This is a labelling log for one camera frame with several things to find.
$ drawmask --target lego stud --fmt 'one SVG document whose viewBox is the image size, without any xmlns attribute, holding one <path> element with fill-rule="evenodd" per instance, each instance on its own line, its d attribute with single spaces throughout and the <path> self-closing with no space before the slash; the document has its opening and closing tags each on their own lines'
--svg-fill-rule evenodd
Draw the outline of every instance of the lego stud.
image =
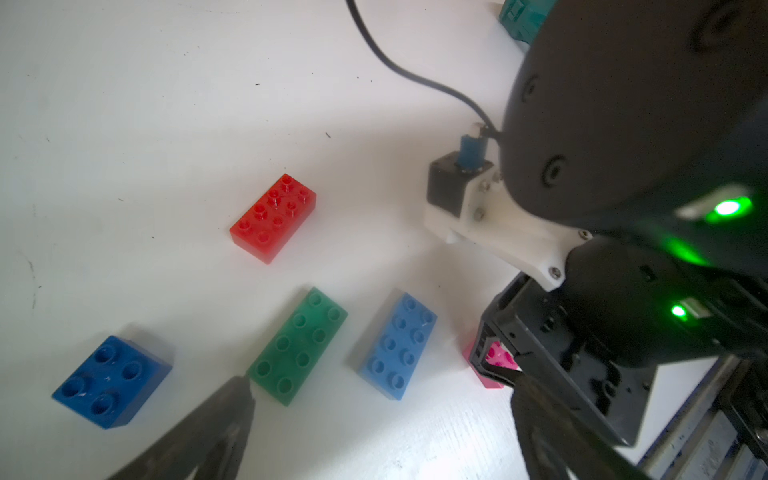
<svg viewBox="0 0 768 480">
<path fill-rule="evenodd" d="M 318 306 L 321 304 L 322 301 L 323 299 L 320 298 L 320 295 L 318 295 L 317 293 L 313 293 L 312 295 L 310 295 L 309 299 L 307 299 L 307 302 L 309 302 L 311 306 Z"/>
<path fill-rule="evenodd" d="M 413 340 L 416 345 L 424 343 L 424 333 L 418 329 L 413 330 L 413 332 L 411 332 L 411 340 Z"/>
<path fill-rule="evenodd" d="M 306 317 L 302 315 L 301 313 L 297 313 L 293 316 L 293 326 L 295 326 L 297 329 L 304 328 L 306 325 Z"/>
<path fill-rule="evenodd" d="M 435 316 L 426 310 L 422 312 L 422 322 L 424 322 L 424 325 L 429 325 L 430 323 L 435 321 Z"/>
<path fill-rule="evenodd" d="M 262 204 L 256 204 L 253 206 L 253 215 L 257 220 L 266 219 L 266 207 Z"/>
<path fill-rule="evenodd" d="M 391 336 L 384 336 L 382 338 L 382 347 L 387 352 L 392 352 L 395 348 L 397 348 L 397 342 Z"/>
<path fill-rule="evenodd" d="M 371 372 L 374 372 L 376 375 L 381 375 L 384 373 L 384 362 L 373 357 L 369 362 L 369 368 L 371 369 Z"/>
<path fill-rule="evenodd" d="M 397 373 L 393 373 L 389 377 L 389 385 L 395 390 L 402 390 L 406 386 L 406 379 L 402 378 Z"/>
<path fill-rule="evenodd" d="M 416 357 L 410 353 L 408 350 L 403 350 L 400 354 L 400 360 L 402 361 L 402 364 L 405 366 L 413 366 L 414 363 L 416 363 Z"/>
<path fill-rule="evenodd" d="M 341 312 L 336 307 L 332 306 L 328 309 L 328 319 L 332 322 L 341 318 Z"/>
<path fill-rule="evenodd" d="M 314 343 L 320 344 L 326 341 L 326 337 L 327 335 L 325 330 L 317 329 L 312 334 L 312 341 L 314 341 Z"/>
<path fill-rule="evenodd" d="M 301 352 L 299 355 L 296 355 L 296 364 L 300 368 L 304 368 L 305 366 L 310 364 L 310 355 L 307 352 Z"/>
<path fill-rule="evenodd" d="M 293 190 L 293 178 L 288 175 L 283 175 L 283 178 L 280 179 L 280 186 L 283 188 L 284 192 L 290 192 Z"/>
<path fill-rule="evenodd" d="M 118 404 L 118 396 L 114 393 L 102 393 L 91 404 L 91 413 L 94 415 L 105 415 L 111 413 Z"/>
<path fill-rule="evenodd" d="M 144 371 L 144 367 L 141 365 L 141 363 L 134 360 L 133 362 L 128 362 L 125 364 L 121 375 L 123 376 L 123 379 L 133 380 L 141 376 L 142 371 Z"/>
<path fill-rule="evenodd" d="M 290 393 L 291 390 L 293 390 L 293 382 L 291 382 L 290 379 L 280 379 L 280 381 L 277 383 L 278 392 L 285 395 L 286 393 Z"/>
<path fill-rule="evenodd" d="M 402 318 L 401 316 L 395 316 L 395 318 L 392 319 L 392 324 L 398 330 L 404 330 L 408 326 L 406 319 Z"/>
<path fill-rule="evenodd" d="M 277 191 L 275 189 L 272 189 L 267 194 L 267 196 L 270 198 L 270 205 L 272 205 L 273 207 L 277 207 L 278 205 L 280 205 L 280 192 L 279 191 Z"/>
<path fill-rule="evenodd" d="M 76 395 L 83 395 L 86 390 L 88 390 L 88 385 L 81 376 L 72 376 L 61 386 L 61 394 L 68 399 Z"/>
<path fill-rule="evenodd" d="M 109 363 L 118 359 L 118 350 L 112 345 L 102 345 L 94 353 L 96 363 Z"/>
<path fill-rule="evenodd" d="M 267 376 L 272 371 L 272 366 L 269 362 L 266 360 L 259 362 L 258 365 L 256 365 L 256 374 L 258 376 Z"/>
<path fill-rule="evenodd" d="M 277 337 L 277 340 L 275 340 L 275 348 L 278 352 L 285 352 L 288 350 L 288 347 L 290 347 L 290 338 L 285 335 Z"/>
<path fill-rule="evenodd" d="M 296 202 L 288 202 L 286 204 L 286 215 L 291 218 L 296 216 Z"/>
</svg>

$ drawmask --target teal lego brick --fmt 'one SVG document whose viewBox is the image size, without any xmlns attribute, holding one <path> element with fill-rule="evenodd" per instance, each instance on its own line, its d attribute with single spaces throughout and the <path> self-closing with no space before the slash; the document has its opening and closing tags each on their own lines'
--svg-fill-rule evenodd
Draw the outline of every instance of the teal lego brick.
<svg viewBox="0 0 768 480">
<path fill-rule="evenodd" d="M 248 376 L 288 406 L 347 315 L 336 302 L 312 288 L 250 366 Z"/>
<path fill-rule="evenodd" d="M 498 20 L 515 40 L 533 43 L 556 0 L 506 0 Z"/>
</svg>

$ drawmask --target light blue lego brick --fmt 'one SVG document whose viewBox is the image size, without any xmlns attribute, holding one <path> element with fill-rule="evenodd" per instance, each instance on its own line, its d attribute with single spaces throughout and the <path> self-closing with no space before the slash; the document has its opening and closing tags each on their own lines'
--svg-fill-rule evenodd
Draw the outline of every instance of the light blue lego brick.
<svg viewBox="0 0 768 480">
<path fill-rule="evenodd" d="M 404 293 L 389 316 L 360 375 L 391 399 L 402 399 L 437 316 Z"/>
<path fill-rule="evenodd" d="M 172 366 L 138 345 L 109 336 L 53 392 L 53 399 L 103 429 L 130 422 Z"/>
</svg>

